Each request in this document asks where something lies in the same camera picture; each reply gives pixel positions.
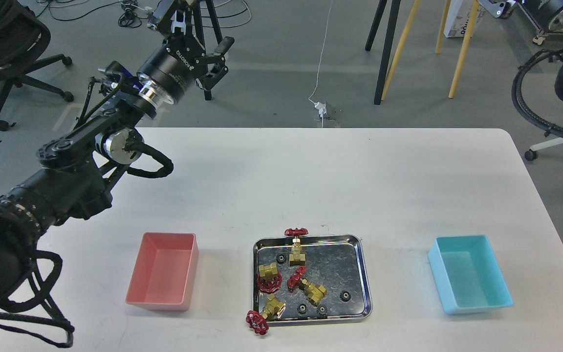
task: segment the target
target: cable tie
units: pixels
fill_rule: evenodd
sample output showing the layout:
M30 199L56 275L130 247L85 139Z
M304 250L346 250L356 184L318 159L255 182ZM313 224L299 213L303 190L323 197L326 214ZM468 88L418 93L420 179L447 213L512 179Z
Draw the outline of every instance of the cable tie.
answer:
M546 130L544 130L544 136L548 137L551 134L551 130L553 130L557 125L552 123Z

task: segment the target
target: office chair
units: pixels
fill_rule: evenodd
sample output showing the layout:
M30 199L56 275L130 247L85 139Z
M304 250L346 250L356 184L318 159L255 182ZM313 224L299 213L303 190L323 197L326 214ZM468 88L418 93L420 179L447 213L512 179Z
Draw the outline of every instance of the office chair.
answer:
M71 65L71 58L64 54L37 60L50 39L49 29L27 7L16 0L0 0L0 112L13 85L20 88L26 84L73 101L71 92L27 76L58 61ZM0 131L8 129L9 124L0 120Z

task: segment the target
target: concrete floor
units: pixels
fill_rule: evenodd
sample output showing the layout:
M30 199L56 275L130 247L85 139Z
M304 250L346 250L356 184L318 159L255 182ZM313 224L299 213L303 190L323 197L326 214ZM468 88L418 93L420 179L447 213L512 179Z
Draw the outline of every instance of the concrete floor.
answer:
M42 9L33 0L21 3L36 12ZM53 13L60 18L73 18L107 3L96 0L54 9ZM141 7L155 7L156 3L139 0ZM490 16L482 20L471 41L456 97L448 99L462 39L446 39L442 54L434 54L443 3L429 1L423 2L418 10L381 105L373 104L373 95L387 18L378 31L373 50L364 50L377 1L254 1L249 3L253 18L248 24L223 30L236 43L227 55L230 73L213 90L213 100L206 102L203 92L193 88L177 105L163 105L156 120L145 120L140 125L321 127L317 110L308 97L317 81L330 5L319 85L312 97L314 101L326 101L336 110L336 120L326 122L324 127L499 128L510 133L522 152L545 139L543 131L516 112L510 98L518 66L540 49L532 44L534 29L523 15L517 11L508 20ZM232 0L219 7L217 13L225 16L243 9L240 0ZM395 41L410 9L411 1L405 1ZM40 17L52 34L45 56L65 53L74 64L55 64L33 76L71 91L76 100L67 104L53 94L31 87L13 90L2 111L2 117L16 125L8 132L0 132L0 194L38 169L34 157L38 147L70 130L86 95L88 77L100 76L97 67L118 60L130 71L136 71L160 45L161 36L145 26L118 27L121 13L119 6L114 5L73 22L57 22L48 12ZM220 21L221 26L231 26L247 19L248 14L244 13ZM211 31L206 31L206 38L212 47ZM562 45L563 37L554 37L543 46ZM563 126L563 103L553 91L558 68L559 63L541 64L527 76L523 91L534 111ZM96 94L93 102L98 100ZM534 162L523 162L563 241L563 145L540 151Z

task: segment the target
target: stainless steel tray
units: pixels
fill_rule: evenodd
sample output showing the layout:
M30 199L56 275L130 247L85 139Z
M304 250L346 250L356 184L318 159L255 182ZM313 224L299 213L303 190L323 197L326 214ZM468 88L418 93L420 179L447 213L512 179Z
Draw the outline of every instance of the stainless steel tray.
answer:
M319 302L327 309L326 318L322 318L317 314L317 307L308 302L303 290L295 288L291 292L286 285L298 267L288 266L292 239L266 238L253 246L253 310L261 312L268 296L260 292L256 283L258 266L276 263L277 256L283 254L285 263L277 264L282 277L281 288L274 294L285 303L285 308L275 319L268 321L268 325L346 323L366 318L372 303L360 240L348 234L300 238L307 267L304 278L327 289L327 295ZM343 291L350 294L346 302L340 298ZM299 305L306 306L305 314L299 313Z

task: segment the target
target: table surface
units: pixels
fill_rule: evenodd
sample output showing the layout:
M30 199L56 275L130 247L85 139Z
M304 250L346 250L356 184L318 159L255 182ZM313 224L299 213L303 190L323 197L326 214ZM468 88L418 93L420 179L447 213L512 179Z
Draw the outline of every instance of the table surface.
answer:
M64 260L54 299L74 351L563 351L563 245L510 136L493 129L140 129L175 171L124 176L111 209L52 227ZM135 167L156 167L139 160ZM290 227L362 240L373 311L360 323L276 326L257 336L252 250ZM125 304L144 232L194 232L187 312ZM486 234L514 306L442 311L436 237ZM62 341L59 330L36 328ZM0 330L0 351L52 351Z

